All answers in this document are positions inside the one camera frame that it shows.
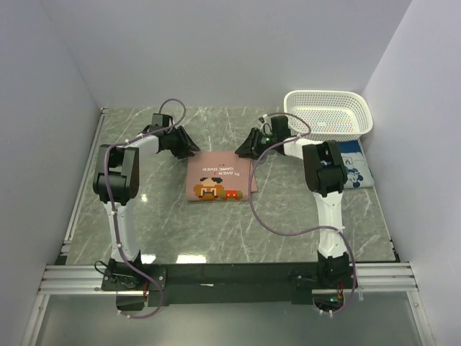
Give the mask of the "pink graphic t-shirt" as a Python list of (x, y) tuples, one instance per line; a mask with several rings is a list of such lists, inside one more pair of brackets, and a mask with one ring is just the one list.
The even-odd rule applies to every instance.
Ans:
[(233, 151), (200, 151), (188, 158), (186, 196), (189, 201), (248, 200), (257, 192), (250, 180), (253, 162)]

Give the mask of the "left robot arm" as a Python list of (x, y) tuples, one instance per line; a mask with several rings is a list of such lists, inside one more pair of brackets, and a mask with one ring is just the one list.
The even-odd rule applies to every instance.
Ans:
[(134, 139), (99, 147), (92, 188), (109, 219), (112, 260), (133, 264), (140, 261), (133, 210), (140, 189), (143, 160), (162, 151), (170, 151), (174, 157), (184, 159), (199, 150), (184, 127), (175, 126), (173, 117), (163, 113), (153, 114), (151, 124)]

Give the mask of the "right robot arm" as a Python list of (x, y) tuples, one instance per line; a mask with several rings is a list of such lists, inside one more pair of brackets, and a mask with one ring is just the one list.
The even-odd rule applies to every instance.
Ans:
[(251, 212), (267, 231), (279, 236), (294, 237), (318, 231), (316, 279), (323, 287), (331, 288), (340, 281), (341, 273), (349, 269), (349, 261), (353, 259), (351, 247), (344, 238), (341, 204), (347, 174), (339, 147), (335, 141), (310, 140), (312, 129), (300, 116), (274, 112), (261, 118), (266, 119), (270, 121), (270, 133), (264, 132), (263, 125), (252, 128), (235, 154), (255, 159), (254, 167), (272, 150), (301, 159), (307, 188), (315, 200), (318, 225), (296, 233), (282, 233), (261, 220), (249, 198)]

